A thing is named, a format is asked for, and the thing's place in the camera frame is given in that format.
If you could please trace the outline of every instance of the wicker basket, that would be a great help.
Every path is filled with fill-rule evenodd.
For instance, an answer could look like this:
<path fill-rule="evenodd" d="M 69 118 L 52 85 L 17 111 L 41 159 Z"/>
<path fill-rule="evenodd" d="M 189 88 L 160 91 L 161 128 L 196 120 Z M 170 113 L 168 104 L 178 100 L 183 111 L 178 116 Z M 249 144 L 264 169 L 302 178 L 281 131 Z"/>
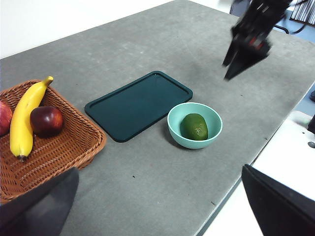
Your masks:
<path fill-rule="evenodd" d="M 26 90 L 39 80 L 30 80 L 0 93 L 1 101 L 14 111 Z M 10 151 L 9 134 L 0 139 L 0 202 L 6 203 L 43 182 L 75 166 L 89 165 L 106 143 L 105 133 L 66 101 L 55 89 L 48 87 L 43 106 L 55 106 L 63 114 L 63 129 L 55 137 L 34 136 L 33 149 L 25 163 Z"/>

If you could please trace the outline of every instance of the robotic arm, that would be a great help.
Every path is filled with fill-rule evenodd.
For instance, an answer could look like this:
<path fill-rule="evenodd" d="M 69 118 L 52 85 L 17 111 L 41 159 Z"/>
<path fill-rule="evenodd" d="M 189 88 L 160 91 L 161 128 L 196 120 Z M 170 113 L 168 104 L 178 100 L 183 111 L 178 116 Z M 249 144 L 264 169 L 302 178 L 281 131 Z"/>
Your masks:
<path fill-rule="evenodd" d="M 223 61 L 229 66 L 226 80 L 268 56 L 271 48 L 267 36 L 284 17 L 292 0 L 253 0 L 245 14 L 232 27 L 232 42 Z"/>

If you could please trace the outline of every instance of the tray rim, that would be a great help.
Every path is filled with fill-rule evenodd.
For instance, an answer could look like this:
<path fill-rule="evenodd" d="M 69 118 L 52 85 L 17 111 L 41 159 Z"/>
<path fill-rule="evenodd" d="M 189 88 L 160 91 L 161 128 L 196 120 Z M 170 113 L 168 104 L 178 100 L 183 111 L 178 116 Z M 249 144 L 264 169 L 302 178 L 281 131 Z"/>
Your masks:
<path fill-rule="evenodd" d="M 97 98 L 97 99 L 95 99 L 95 100 L 93 100 L 93 101 L 87 103 L 87 104 L 84 106 L 84 111 L 85 111 L 86 114 L 87 114 L 91 119 L 93 119 L 103 130 L 105 130 L 105 132 L 106 132 L 114 141 L 116 141 L 116 142 L 118 142 L 118 143 L 124 143 L 124 142 L 129 141 L 130 139 L 132 139 L 132 138 L 134 138 L 135 136 L 137 136 L 138 134 L 140 134 L 142 131 L 146 130 L 147 128 L 149 128 L 149 127 L 152 126 L 153 124 L 157 123 L 158 121 L 160 121 L 161 119 L 163 119 L 164 117 L 166 117 L 168 113 L 166 113 L 166 114 L 160 116 L 160 117 L 157 118 L 155 121 L 153 121 L 153 122 L 151 122 L 150 124 L 146 125 L 144 128 L 140 129 L 138 132 L 134 133 L 134 134 L 131 135 L 130 137 L 128 137 L 128 138 L 126 138 L 126 139 L 119 139 L 119 138 L 113 137 L 113 136 L 107 131 L 107 129 L 106 129 L 105 127 L 103 127 L 100 123 L 97 122 L 96 119 L 94 119 L 94 118 L 91 116 L 91 113 L 90 113 L 91 107 L 93 106 L 93 104 L 95 104 L 95 103 L 97 103 L 97 102 L 99 102 L 99 101 L 101 101 L 101 100 L 104 100 L 104 99 L 106 99 L 106 98 L 108 98 L 108 97 L 111 97 L 111 96 L 113 96 L 113 95 L 115 95 L 115 94 L 117 94 L 117 93 L 119 93 L 119 92 L 121 92 L 121 91 L 123 91 L 123 90 L 129 88 L 130 86 L 133 86 L 134 84 L 137 84 L 137 83 L 141 82 L 142 80 L 146 79 L 147 77 L 149 77 L 149 76 L 151 76 L 151 75 L 153 75 L 153 74 L 159 74 L 159 75 L 161 75 L 162 77 L 165 77 L 167 80 L 169 80 L 170 82 L 172 82 L 172 83 L 175 84 L 176 86 L 180 87 L 182 90 L 186 91 L 188 97 L 187 97 L 186 100 L 183 101 L 183 103 L 188 102 L 189 100 L 192 99 L 193 92 L 192 92 L 191 89 L 189 89 L 188 87 L 186 87 L 186 86 L 183 85 L 182 83 L 178 82 L 177 80 L 173 79 L 173 78 L 170 77 L 169 75 L 165 74 L 164 72 L 159 71 L 159 70 L 154 70 L 154 71 L 151 71 L 150 73 L 148 73 L 148 74 L 146 74 L 146 75 L 140 77 L 139 79 L 136 79 L 136 80 L 134 80 L 134 81 L 132 81 L 132 82 L 130 82 L 130 83 L 128 83 L 128 84 L 126 84 L 126 85 L 124 85 L 124 86 L 122 86 L 122 87 L 120 87 L 120 88 L 118 88 L 118 89 L 116 89 L 116 90 L 114 90 L 114 91 L 112 91 L 112 92 L 106 94 L 106 95 L 103 95 L 103 96 L 101 96 L 101 97 L 99 97 L 99 98 Z"/>

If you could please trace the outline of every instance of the apple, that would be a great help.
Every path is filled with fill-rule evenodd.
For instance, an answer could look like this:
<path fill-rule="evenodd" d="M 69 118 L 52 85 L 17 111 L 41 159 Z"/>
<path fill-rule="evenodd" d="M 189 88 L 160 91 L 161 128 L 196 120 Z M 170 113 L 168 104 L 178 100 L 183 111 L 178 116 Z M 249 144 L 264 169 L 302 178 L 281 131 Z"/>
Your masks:
<path fill-rule="evenodd" d="M 0 136 L 9 132 L 12 114 L 10 107 L 0 101 Z"/>
<path fill-rule="evenodd" d="M 30 122 L 34 134 L 41 138 L 48 138 L 61 132 L 63 115 L 56 107 L 37 107 L 31 112 Z"/>

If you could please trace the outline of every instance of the gray table surface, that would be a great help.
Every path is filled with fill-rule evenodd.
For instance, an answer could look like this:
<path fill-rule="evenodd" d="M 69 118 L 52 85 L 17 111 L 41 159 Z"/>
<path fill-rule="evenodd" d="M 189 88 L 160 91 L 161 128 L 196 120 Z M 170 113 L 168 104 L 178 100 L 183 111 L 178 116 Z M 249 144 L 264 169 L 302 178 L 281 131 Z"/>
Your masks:
<path fill-rule="evenodd" d="M 224 81 L 236 20 L 178 0 L 1 60 L 1 90 L 52 75 L 52 86 L 82 112 L 161 70 L 222 117 L 222 133 L 200 150 L 177 145 L 165 118 L 126 143 L 108 137 L 80 172 L 62 236 L 197 233 L 314 81 L 315 44 L 277 31 L 266 60 Z"/>

